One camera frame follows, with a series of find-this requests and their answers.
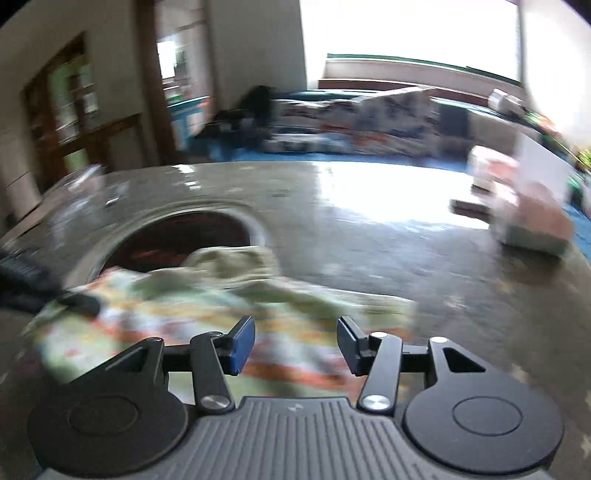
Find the white wall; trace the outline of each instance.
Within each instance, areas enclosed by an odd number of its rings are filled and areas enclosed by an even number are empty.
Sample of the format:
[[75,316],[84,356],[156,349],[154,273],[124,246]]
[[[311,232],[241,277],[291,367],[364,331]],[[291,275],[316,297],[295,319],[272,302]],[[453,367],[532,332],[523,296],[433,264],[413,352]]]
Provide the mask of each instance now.
[[300,0],[301,26],[306,57],[306,88],[318,88],[318,80],[324,78],[326,56],[329,52],[330,31],[326,28],[326,16],[338,4],[332,0]]
[[233,105],[255,85],[306,89],[298,0],[209,0],[220,105]]
[[525,82],[565,139],[591,146],[591,26],[562,0],[521,0]]

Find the window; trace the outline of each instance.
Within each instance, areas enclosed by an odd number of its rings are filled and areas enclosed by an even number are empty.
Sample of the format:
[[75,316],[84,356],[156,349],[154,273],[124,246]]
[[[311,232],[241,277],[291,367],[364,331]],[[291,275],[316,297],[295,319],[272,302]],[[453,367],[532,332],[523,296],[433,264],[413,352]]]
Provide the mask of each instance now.
[[177,44],[174,40],[158,42],[158,57],[160,58],[160,72],[163,79],[174,77],[177,66]]
[[517,0],[339,0],[329,54],[403,57],[519,81]]

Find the round hole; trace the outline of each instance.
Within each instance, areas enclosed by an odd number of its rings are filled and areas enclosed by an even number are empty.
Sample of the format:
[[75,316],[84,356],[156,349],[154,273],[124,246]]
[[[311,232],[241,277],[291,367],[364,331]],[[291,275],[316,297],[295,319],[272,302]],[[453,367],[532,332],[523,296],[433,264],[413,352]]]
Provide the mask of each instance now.
[[178,267],[195,250],[251,244],[243,223],[219,212],[179,213],[146,225],[127,237],[107,257],[110,267],[147,273]]

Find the wooden frame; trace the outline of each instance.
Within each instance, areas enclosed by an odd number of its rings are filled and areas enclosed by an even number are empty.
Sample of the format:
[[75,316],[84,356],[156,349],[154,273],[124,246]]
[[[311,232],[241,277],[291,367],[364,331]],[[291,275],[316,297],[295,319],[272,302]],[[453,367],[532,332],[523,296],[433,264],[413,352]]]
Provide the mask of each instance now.
[[318,82],[319,89],[337,89],[337,90],[395,90],[406,87],[429,87],[432,97],[445,98],[448,100],[458,100],[460,102],[471,103],[472,105],[488,106],[488,98],[474,95],[472,93],[460,92],[447,88],[432,87],[430,85],[421,85],[419,83],[392,82],[390,80],[365,80],[365,79],[321,79]]
[[137,52],[142,76],[148,118],[154,133],[156,151],[161,165],[177,163],[172,118],[162,88],[158,35],[156,33],[155,0],[134,0]]

